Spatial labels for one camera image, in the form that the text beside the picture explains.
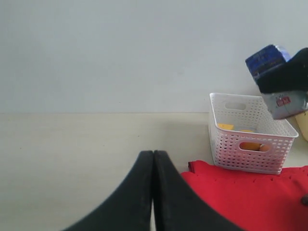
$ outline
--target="basket handle hole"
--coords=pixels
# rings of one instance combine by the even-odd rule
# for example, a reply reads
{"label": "basket handle hole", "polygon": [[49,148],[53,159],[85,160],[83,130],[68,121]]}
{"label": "basket handle hole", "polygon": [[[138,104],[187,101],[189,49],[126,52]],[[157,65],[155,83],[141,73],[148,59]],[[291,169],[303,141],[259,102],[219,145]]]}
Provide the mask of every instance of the basket handle hole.
{"label": "basket handle hole", "polygon": [[246,109],[246,104],[245,103],[236,103],[236,102],[226,102],[225,108],[242,111],[242,110]]}
{"label": "basket handle hole", "polygon": [[270,150],[270,146],[267,144],[255,143],[255,142],[242,142],[239,145],[241,150],[256,151],[266,153]]}

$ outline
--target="white wall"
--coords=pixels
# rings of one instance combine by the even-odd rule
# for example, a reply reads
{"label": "white wall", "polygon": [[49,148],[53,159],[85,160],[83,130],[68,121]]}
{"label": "white wall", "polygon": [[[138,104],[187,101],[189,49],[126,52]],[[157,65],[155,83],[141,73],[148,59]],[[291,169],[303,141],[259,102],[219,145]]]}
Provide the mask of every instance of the white wall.
{"label": "white wall", "polygon": [[0,112],[205,112],[308,45],[303,0],[0,0]]}

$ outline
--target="black object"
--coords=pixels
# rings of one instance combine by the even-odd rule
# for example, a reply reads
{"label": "black object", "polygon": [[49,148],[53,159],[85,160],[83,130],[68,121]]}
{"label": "black object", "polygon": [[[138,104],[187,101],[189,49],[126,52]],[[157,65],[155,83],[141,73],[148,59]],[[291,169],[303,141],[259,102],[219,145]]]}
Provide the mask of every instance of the black object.
{"label": "black object", "polygon": [[204,203],[165,151],[143,151],[113,194],[64,231],[149,231],[152,199],[157,231],[241,231]]}
{"label": "black object", "polygon": [[154,152],[152,194],[157,231],[242,230],[194,193],[164,151]]}
{"label": "black object", "polygon": [[152,167],[153,152],[141,152],[113,194],[65,231],[149,231]]}
{"label": "black object", "polygon": [[308,48],[301,49],[285,64],[261,74],[257,85],[263,94],[308,91]]}
{"label": "black object", "polygon": [[308,206],[308,194],[304,195],[304,196],[301,198],[300,202],[301,202],[303,205]]}

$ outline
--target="red cloth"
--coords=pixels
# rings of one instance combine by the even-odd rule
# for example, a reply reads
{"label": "red cloth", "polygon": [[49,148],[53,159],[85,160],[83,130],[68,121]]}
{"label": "red cloth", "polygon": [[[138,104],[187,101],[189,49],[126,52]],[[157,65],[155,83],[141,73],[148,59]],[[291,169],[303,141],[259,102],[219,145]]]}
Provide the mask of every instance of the red cloth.
{"label": "red cloth", "polygon": [[189,163],[181,175],[213,209],[247,231],[308,231],[308,166],[264,175]]}

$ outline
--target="table surface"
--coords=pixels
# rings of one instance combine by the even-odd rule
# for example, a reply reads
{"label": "table surface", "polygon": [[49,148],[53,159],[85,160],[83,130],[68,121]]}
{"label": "table surface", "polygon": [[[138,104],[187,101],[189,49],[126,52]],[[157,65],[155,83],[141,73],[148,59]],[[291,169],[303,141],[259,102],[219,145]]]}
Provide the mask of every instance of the table surface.
{"label": "table surface", "polygon": [[[168,151],[179,172],[212,164],[207,124],[208,114],[0,114],[0,230],[66,228],[113,192],[141,150]],[[284,166],[308,165],[307,150],[300,136]]]}

